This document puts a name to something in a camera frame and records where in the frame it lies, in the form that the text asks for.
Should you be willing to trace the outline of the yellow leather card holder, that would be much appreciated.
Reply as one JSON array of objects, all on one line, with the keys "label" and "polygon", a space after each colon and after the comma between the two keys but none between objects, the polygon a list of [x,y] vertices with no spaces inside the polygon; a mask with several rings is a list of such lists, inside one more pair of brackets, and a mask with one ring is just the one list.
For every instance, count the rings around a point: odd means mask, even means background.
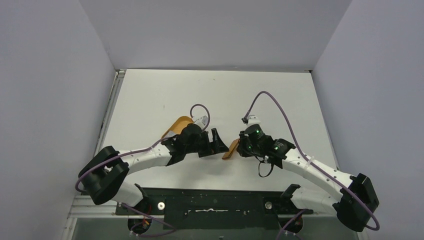
[{"label": "yellow leather card holder", "polygon": [[234,152],[237,150],[237,147],[239,145],[240,139],[237,138],[235,140],[232,141],[232,143],[229,146],[229,150],[222,156],[222,160],[230,160],[231,157],[233,156]]}]

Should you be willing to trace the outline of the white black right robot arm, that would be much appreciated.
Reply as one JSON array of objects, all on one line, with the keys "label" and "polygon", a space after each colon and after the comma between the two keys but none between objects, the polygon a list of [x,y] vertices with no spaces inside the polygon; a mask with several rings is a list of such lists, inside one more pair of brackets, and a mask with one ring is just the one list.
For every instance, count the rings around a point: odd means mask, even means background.
[{"label": "white black right robot arm", "polygon": [[320,188],[311,190],[291,184],[281,196],[286,213],[306,209],[336,216],[347,228],[361,232],[380,204],[366,175],[353,176],[332,168],[301,152],[295,144],[266,135],[259,124],[239,133],[236,150],[241,157],[258,158],[261,163],[297,174]]}]

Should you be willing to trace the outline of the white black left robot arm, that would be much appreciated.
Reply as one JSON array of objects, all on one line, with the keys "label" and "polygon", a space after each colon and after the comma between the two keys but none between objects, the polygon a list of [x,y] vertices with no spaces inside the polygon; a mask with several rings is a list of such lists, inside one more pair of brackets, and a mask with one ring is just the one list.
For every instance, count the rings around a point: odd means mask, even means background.
[{"label": "white black left robot arm", "polygon": [[147,148],[120,152],[106,146],[80,171],[75,188],[86,192],[95,205],[115,201],[141,215],[147,211],[148,200],[141,187],[127,182],[126,177],[146,169],[174,165],[188,154],[203,158],[228,152],[217,129],[213,128],[211,133],[209,138],[208,131],[190,123],[181,133],[159,139]]}]

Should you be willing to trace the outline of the silver credit card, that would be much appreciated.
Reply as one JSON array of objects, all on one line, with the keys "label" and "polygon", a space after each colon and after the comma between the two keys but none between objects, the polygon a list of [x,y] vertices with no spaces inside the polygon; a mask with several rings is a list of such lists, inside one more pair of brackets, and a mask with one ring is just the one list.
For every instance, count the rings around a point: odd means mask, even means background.
[{"label": "silver credit card", "polygon": [[173,132],[173,131],[168,131],[167,133],[166,133],[166,135],[164,136],[165,138],[171,138],[171,137],[173,137],[175,135],[175,133]]}]

